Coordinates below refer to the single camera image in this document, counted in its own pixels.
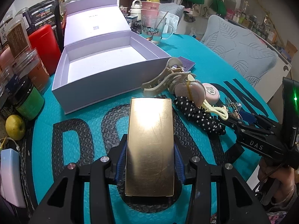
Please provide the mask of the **pink paper cup stack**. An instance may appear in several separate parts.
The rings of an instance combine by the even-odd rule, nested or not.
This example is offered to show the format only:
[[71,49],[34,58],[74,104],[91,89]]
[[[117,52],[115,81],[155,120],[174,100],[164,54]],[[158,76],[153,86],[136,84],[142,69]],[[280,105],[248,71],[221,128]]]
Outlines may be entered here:
[[141,15],[147,17],[155,17],[159,15],[160,3],[153,1],[142,1]]

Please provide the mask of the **clear jar red powder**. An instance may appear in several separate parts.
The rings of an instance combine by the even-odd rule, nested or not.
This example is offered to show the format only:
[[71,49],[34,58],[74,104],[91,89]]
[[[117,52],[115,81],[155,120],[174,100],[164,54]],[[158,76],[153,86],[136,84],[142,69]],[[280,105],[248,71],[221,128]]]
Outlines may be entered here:
[[27,75],[41,93],[48,87],[50,76],[36,49],[23,53],[16,61],[13,71],[19,78]]

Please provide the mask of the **cream yellow hair clip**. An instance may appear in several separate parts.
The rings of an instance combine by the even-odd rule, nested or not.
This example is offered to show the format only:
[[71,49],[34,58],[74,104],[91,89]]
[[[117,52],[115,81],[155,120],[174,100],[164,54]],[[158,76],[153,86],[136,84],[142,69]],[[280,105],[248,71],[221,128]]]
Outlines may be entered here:
[[[189,74],[187,76],[187,81],[188,80],[195,81],[196,79],[193,77],[193,74]],[[228,120],[228,117],[229,117],[228,110],[224,106],[223,107],[212,106],[205,99],[203,105],[200,108],[205,109],[206,112],[214,113],[214,114],[218,115],[222,120]]]

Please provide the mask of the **glass mug with cartoon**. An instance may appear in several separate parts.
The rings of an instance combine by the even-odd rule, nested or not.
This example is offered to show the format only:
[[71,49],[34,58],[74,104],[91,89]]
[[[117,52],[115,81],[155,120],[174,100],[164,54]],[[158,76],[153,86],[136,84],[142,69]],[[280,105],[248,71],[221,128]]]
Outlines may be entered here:
[[141,17],[141,35],[151,43],[158,45],[162,40],[169,39],[174,33],[163,33],[166,25],[166,18],[161,16],[156,17]]

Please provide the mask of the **purple card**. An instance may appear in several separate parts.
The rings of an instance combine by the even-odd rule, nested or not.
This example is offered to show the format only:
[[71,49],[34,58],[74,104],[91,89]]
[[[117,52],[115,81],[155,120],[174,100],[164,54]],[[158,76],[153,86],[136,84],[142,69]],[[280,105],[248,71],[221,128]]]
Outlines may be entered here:
[[182,56],[178,57],[178,59],[181,61],[181,68],[183,71],[187,72],[187,71],[192,71],[194,66],[195,66],[195,62],[187,59],[187,58],[184,58]]

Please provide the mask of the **small gold metal hair clip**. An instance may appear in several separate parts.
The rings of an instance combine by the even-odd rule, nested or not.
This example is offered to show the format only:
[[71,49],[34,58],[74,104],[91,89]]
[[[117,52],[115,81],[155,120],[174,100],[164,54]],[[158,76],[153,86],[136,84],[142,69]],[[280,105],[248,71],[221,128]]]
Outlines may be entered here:
[[242,108],[242,104],[239,102],[232,102],[230,98],[225,98],[225,106],[228,109],[229,116],[235,119],[242,119],[240,115],[240,110]]

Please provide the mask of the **pink oval hair clip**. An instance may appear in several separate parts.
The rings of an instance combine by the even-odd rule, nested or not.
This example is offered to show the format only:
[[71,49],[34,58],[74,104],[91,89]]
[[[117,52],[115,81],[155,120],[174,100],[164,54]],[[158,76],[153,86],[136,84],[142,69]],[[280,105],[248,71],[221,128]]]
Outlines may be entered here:
[[200,108],[206,99],[206,91],[198,81],[186,81],[178,83],[175,87],[176,97],[187,97],[189,101],[193,101],[195,106]]

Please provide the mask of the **gold rectangular box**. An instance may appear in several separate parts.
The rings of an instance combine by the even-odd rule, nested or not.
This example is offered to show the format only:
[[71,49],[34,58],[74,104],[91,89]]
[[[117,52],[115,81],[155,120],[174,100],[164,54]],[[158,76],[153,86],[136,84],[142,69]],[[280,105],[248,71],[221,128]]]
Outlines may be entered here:
[[174,194],[174,127],[169,98],[133,98],[127,135],[125,194]]

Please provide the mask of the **black polka dot scrunchie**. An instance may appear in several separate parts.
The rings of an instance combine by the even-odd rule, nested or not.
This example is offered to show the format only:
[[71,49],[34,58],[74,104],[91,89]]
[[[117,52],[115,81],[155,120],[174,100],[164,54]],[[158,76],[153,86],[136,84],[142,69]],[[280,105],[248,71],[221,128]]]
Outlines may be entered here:
[[187,97],[179,96],[174,99],[175,107],[182,112],[188,121],[193,122],[210,135],[225,135],[226,126],[220,120],[203,108],[198,108]]

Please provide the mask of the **green label dark jar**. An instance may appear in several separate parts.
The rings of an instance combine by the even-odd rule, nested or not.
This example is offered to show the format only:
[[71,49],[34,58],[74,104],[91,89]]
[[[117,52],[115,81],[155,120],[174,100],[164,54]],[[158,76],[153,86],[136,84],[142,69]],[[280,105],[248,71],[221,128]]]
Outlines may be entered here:
[[30,78],[23,76],[12,95],[15,109],[28,121],[35,119],[43,108],[45,99]]

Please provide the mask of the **beige hair claw clip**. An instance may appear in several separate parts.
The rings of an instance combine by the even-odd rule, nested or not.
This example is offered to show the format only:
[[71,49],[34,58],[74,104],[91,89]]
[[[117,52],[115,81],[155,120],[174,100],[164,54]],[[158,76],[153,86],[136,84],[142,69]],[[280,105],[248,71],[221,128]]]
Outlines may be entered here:
[[176,85],[187,81],[187,76],[192,74],[191,71],[183,71],[180,66],[181,61],[177,57],[169,58],[165,68],[158,76],[141,85],[143,95],[145,97],[154,97],[164,90],[174,94]]

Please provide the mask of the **red plastic canister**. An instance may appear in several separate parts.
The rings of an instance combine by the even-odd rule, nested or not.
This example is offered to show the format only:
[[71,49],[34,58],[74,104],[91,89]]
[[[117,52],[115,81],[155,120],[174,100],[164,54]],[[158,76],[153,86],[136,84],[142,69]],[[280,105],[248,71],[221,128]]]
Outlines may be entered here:
[[49,24],[44,25],[33,32],[28,38],[32,48],[37,50],[48,74],[50,76],[53,75],[56,72],[61,51],[52,27]]

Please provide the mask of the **pink round compact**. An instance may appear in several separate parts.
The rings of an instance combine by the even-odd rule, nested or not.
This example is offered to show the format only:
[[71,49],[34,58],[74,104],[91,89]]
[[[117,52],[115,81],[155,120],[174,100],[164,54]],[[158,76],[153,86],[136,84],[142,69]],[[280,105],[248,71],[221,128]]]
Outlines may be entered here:
[[206,101],[210,105],[216,105],[220,99],[220,93],[218,89],[209,83],[203,83],[206,92]]

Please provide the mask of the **grey leaf pattern chair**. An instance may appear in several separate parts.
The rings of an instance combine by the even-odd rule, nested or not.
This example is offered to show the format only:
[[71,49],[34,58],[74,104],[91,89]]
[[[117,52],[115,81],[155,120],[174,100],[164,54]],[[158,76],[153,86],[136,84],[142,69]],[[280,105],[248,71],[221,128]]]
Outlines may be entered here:
[[277,63],[278,55],[252,31],[231,24],[217,15],[209,17],[201,42],[223,58],[253,87]]

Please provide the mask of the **black snack pouch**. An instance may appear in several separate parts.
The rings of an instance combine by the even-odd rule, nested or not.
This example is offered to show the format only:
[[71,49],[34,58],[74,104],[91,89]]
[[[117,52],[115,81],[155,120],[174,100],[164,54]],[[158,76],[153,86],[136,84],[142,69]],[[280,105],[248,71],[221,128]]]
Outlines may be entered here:
[[29,15],[35,29],[50,25],[60,51],[64,49],[64,35],[61,27],[59,0],[44,0],[29,9]]

